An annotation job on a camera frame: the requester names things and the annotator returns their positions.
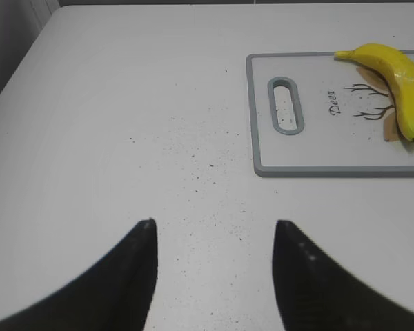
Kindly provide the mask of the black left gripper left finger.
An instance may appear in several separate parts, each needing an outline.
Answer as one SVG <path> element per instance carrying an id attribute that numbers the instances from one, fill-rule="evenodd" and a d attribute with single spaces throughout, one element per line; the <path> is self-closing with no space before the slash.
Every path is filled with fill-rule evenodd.
<path id="1" fill-rule="evenodd" d="M 0 330 L 143 330 L 157 271 L 157 225 L 142 220 L 83 274 L 0 320 Z"/>

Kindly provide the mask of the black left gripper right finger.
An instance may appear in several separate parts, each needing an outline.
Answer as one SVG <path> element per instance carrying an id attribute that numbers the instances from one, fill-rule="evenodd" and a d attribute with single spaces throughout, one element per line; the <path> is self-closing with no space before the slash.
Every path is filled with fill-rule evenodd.
<path id="1" fill-rule="evenodd" d="M 414 330 L 414 313 L 368 287 L 292 221 L 275 228 L 272 278 L 285 330 Z"/>

